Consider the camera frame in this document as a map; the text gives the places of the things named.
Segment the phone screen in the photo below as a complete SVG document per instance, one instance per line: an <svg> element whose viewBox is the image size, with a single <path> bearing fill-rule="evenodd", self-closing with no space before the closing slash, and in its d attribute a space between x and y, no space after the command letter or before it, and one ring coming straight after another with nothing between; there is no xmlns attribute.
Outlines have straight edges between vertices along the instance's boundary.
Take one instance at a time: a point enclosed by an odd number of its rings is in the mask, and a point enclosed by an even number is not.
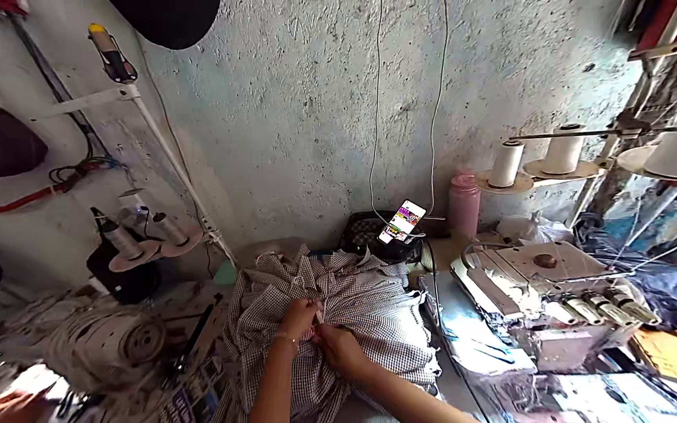
<svg viewBox="0 0 677 423"><path fill-rule="evenodd" d="M399 241L405 240L407 234L420 223L420 219L422 216L425 216L426 212L427 210L424 208L406 200L401 207L399 207L399 210L396 211L396 214L393 215L393 218L389 222L390 225L383 228L383 232L378 235L378 239L386 244L388 244L391 239L398 239Z"/></svg>

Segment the red wire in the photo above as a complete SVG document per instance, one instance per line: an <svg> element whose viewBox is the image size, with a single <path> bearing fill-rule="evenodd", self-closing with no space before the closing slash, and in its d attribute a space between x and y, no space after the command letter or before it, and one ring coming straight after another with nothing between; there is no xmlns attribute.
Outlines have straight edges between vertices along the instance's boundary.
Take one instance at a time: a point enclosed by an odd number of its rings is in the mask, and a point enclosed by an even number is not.
<svg viewBox="0 0 677 423"><path fill-rule="evenodd" d="M21 199L17 199L9 204L6 204L4 206L0 206L0 213L4 212L9 212L14 210L15 208L19 208L24 206L25 204L28 204L29 202L33 202L37 199L43 198L43 197L48 197L52 193L55 193L57 190L59 190L59 185L53 185L51 187L43 188L40 191L36 191L30 195L24 196Z"/></svg>
<svg viewBox="0 0 677 423"><path fill-rule="evenodd" d="M4 206L0 206L0 213L5 213L5 212L11 212L15 208L20 208L24 206L25 204L28 204L29 202L33 202L37 199L41 199L44 197L48 197L52 195L53 193L64 193L70 188L74 187L75 184L80 181L80 179L84 178L87 173L93 169L100 168L99 163L88 163L85 166L82 166L81 172L75 172L72 174L69 178L67 178L67 181L61 182L59 184L54 184L51 185L50 187L43 188L42 190L35 191L34 193L30 195L26 195L21 199L16 199L15 201L5 204Z"/></svg>

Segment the spool holder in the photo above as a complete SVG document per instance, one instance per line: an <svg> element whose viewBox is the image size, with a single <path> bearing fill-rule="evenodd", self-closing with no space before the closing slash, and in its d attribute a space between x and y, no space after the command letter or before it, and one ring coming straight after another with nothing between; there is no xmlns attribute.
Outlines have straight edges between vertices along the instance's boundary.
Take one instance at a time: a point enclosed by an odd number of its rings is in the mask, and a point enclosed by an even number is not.
<svg viewBox="0 0 677 423"><path fill-rule="evenodd" d="M494 187L488 182L490 180L491 170L475 172L475 185L480 190L493 194L518 194L524 193L534 188L534 181L529 175L516 172L516 178L510 187Z"/></svg>
<svg viewBox="0 0 677 423"><path fill-rule="evenodd" d="M140 245L140 248L144 250L140 257L136 259L128 259L119 253L111 259L108 264L108 269L115 273L126 272L127 270L134 269L141 264L151 261L151 259L154 258L154 255L161 247L161 243L154 241L153 239L141 241L138 244Z"/></svg>
<svg viewBox="0 0 677 423"><path fill-rule="evenodd" d="M594 178L599 175L599 166L592 162L579 160L576 170L569 173L554 174L542 171L542 159L533 160L524 165L523 170L540 179L560 179L562 182L577 181L579 179Z"/></svg>
<svg viewBox="0 0 677 423"><path fill-rule="evenodd" d="M190 252L196 245L200 244L202 239L202 228L197 225L191 225L182 230L187 235L187 240L181 245L175 245L173 241L167 240L161 245L161 255L164 257L178 257Z"/></svg>

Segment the bracelet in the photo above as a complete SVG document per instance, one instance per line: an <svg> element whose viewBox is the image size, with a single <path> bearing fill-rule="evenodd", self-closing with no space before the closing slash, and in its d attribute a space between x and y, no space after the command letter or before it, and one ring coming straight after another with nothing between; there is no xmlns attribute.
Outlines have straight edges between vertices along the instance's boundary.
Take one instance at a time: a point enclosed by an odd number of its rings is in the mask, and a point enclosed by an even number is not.
<svg viewBox="0 0 677 423"><path fill-rule="evenodd" d="M296 355L297 349L299 348L299 343L297 342L297 340L289 336L289 334L286 332L277 332L273 336L273 340L275 341L276 338L284 338L285 340L291 341L292 345L294 346L294 354Z"/></svg>

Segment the gingham shirt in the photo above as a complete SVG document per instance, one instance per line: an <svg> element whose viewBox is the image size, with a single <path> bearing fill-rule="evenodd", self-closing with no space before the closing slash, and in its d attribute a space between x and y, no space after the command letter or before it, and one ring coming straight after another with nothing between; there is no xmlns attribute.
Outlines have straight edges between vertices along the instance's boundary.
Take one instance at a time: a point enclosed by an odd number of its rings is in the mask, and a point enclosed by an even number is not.
<svg viewBox="0 0 677 423"><path fill-rule="evenodd" d="M268 348L293 298L321 298L325 322L354 332L367 356L426 389L440 373L429 347L419 305L424 296L406 292L405 264L387 265L370 254L339 251L308 257L303 245L293 260L267 253L255 270L239 273L229 307L224 341L238 369L222 395L214 421L247 421ZM323 352L308 340L299 343L292 365L292 421L330 423L351 393Z"/></svg>

